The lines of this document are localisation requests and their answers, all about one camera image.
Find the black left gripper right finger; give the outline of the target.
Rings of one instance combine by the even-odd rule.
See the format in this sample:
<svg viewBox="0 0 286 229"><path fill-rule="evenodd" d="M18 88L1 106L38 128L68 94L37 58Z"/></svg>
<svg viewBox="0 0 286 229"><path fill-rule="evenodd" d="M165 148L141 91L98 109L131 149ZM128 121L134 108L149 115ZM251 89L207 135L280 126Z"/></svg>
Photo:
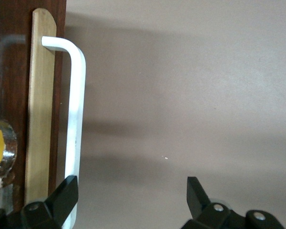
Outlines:
<svg viewBox="0 0 286 229"><path fill-rule="evenodd" d="M183 229L243 229L245 218L221 202L212 202L196 177L187 178L186 200L192 215Z"/></svg>

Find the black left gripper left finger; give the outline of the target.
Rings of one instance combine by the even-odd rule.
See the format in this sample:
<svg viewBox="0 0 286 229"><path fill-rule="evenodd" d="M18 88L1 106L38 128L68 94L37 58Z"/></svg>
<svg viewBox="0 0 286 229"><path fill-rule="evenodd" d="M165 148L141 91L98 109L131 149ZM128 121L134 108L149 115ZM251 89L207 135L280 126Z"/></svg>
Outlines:
<svg viewBox="0 0 286 229"><path fill-rule="evenodd" d="M66 177L44 201L36 201L21 210L25 229L61 229L78 202L78 179Z"/></svg>

